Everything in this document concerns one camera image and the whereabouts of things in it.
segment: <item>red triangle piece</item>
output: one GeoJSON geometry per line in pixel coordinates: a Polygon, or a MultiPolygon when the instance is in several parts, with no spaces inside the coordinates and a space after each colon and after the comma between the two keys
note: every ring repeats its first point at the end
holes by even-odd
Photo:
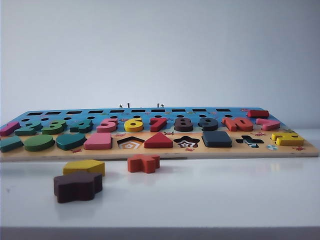
{"type": "Polygon", "coordinates": [[[166,137],[162,132],[158,132],[149,139],[144,141],[145,149],[160,149],[172,148],[173,142],[170,138],[166,137]]]}

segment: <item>wooden puzzle board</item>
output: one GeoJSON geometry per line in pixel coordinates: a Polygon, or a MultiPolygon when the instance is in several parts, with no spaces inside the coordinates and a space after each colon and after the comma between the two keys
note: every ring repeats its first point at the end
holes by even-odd
{"type": "MultiPolygon", "coordinates": [[[[284,123],[280,123],[278,129],[270,131],[262,130],[261,125],[255,124],[256,118],[247,117],[249,110],[262,110],[257,107],[155,107],[155,108],[101,108],[101,109],[73,109],[73,110],[44,110],[44,111],[28,111],[10,122],[18,121],[21,126],[33,121],[41,121],[43,127],[50,126],[52,121],[65,120],[67,127],[64,132],[54,134],[55,140],[62,134],[70,133],[70,126],[90,119],[93,122],[93,128],[86,133],[87,139],[97,131],[97,126],[104,119],[118,119],[117,129],[111,132],[112,148],[100,150],[86,150],[84,146],[75,147],[69,150],[62,150],[53,146],[41,151],[27,151],[23,146],[8,152],[1,153],[2,162],[12,161],[70,161],[81,159],[111,160],[126,159],[135,154],[159,154],[161,158],[283,158],[283,157],[317,157],[319,151],[306,139],[303,145],[282,146],[277,145],[271,139],[273,133],[292,133],[284,123]],[[139,132],[127,132],[124,129],[124,123],[133,118],[140,117],[143,122],[143,130],[139,132]],[[222,124],[223,118],[247,118],[253,123],[251,131],[230,131],[226,125],[222,124]],[[174,141],[188,136],[197,139],[197,147],[192,144],[178,144],[173,142],[172,148],[144,148],[143,141],[154,136],[156,132],[150,131],[151,118],[166,118],[167,124],[163,127],[162,132],[170,140],[174,141]],[[178,118],[188,118],[193,124],[193,130],[189,132],[179,132],[174,130],[175,120],[178,118]],[[206,147],[202,139],[203,130],[198,125],[200,119],[212,118],[218,121],[218,129],[216,131],[224,131],[231,138],[232,147],[206,147]],[[255,140],[262,140],[263,143],[247,144],[243,140],[243,136],[249,136],[255,140]]],[[[270,114],[268,120],[277,119],[270,114]]],[[[14,136],[1,137],[1,140],[14,136]]],[[[32,136],[19,136],[22,142],[32,136]]]]}

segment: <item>yellow pentagon piece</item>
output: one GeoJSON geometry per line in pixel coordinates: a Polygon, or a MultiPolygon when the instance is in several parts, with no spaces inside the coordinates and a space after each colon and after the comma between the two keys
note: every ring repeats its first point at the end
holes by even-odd
{"type": "Polygon", "coordinates": [[[302,146],[305,140],[295,132],[276,132],[271,139],[280,146],[302,146]]]}
{"type": "Polygon", "coordinates": [[[77,171],[86,171],[88,173],[100,173],[105,175],[105,162],[93,159],[71,161],[63,167],[63,175],[71,174],[77,171]]]}

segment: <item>green oval piece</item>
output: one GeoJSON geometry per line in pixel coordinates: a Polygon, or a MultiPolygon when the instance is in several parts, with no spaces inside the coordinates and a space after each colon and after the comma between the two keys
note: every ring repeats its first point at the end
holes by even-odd
{"type": "Polygon", "coordinates": [[[55,144],[54,138],[51,135],[32,136],[24,141],[24,148],[29,152],[37,152],[50,148],[55,144]]]}
{"type": "Polygon", "coordinates": [[[9,152],[23,145],[24,144],[18,136],[11,136],[0,141],[0,151],[3,153],[9,152]]]}
{"type": "Polygon", "coordinates": [[[21,127],[14,131],[17,136],[35,135],[37,130],[42,128],[41,121],[33,121],[27,123],[24,127],[21,127]]]}
{"type": "Polygon", "coordinates": [[[83,133],[63,134],[56,138],[56,145],[62,150],[70,150],[83,145],[86,140],[83,133]]]}
{"type": "Polygon", "coordinates": [[[42,134],[59,134],[62,133],[67,127],[67,122],[65,120],[54,120],[50,123],[49,127],[42,128],[42,134]]]}

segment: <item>shape sorter board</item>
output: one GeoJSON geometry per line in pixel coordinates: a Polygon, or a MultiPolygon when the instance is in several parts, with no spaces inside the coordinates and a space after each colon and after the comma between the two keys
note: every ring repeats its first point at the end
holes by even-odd
{"type": "MultiPolygon", "coordinates": [[[[158,154],[161,158],[280,158],[280,157],[317,157],[319,151],[311,145],[302,136],[289,129],[284,123],[280,122],[278,128],[272,130],[262,130],[262,126],[256,124],[257,117],[248,117],[251,111],[262,111],[263,109],[257,107],[146,107],[146,108],[100,108],[100,109],[72,109],[72,110],[42,110],[42,111],[28,111],[6,125],[1,129],[5,129],[14,122],[19,122],[20,127],[25,127],[35,122],[40,122],[41,126],[37,127],[34,135],[19,135],[18,137],[24,144],[9,151],[1,153],[1,161],[58,161],[58,160],[81,160],[81,159],[126,159],[135,154],[158,154]],[[158,132],[151,131],[151,119],[165,118],[166,124],[158,131],[161,132],[160,140],[165,142],[172,141],[172,147],[168,147],[166,143],[157,147],[157,144],[151,142],[152,148],[145,148],[146,140],[150,139],[158,132]],[[85,149],[86,142],[78,143],[74,148],[67,147],[61,149],[58,146],[57,138],[61,135],[75,135],[77,128],[74,126],[83,125],[83,121],[92,121],[91,128],[84,133],[86,141],[97,133],[98,126],[105,119],[118,122],[116,130],[110,132],[111,139],[109,149],[85,149]],[[142,129],[137,132],[127,131],[125,126],[132,127],[136,121],[140,119],[143,124],[142,129]],[[181,123],[181,119],[189,119],[191,121],[191,129],[184,128],[179,131],[175,127],[175,123],[181,123]],[[214,119],[217,121],[217,129],[209,132],[225,132],[230,139],[230,146],[228,147],[212,147],[211,143],[205,144],[205,139],[210,140],[210,133],[207,130],[203,131],[199,123],[207,119],[214,119]],[[233,129],[227,127],[226,120],[241,119],[242,123],[249,121],[252,123],[252,129],[233,129]],[[51,134],[55,141],[46,149],[32,151],[26,150],[27,140],[38,135],[43,135],[43,130],[54,128],[53,123],[62,123],[63,129],[57,134],[51,134]],[[272,135],[287,135],[292,134],[294,138],[302,139],[301,141],[288,141],[285,145],[277,144],[276,139],[272,139],[272,135]]],[[[264,116],[265,120],[278,121],[271,114],[264,116]]],[[[12,138],[15,132],[9,135],[2,134],[1,141],[12,138]]]]}

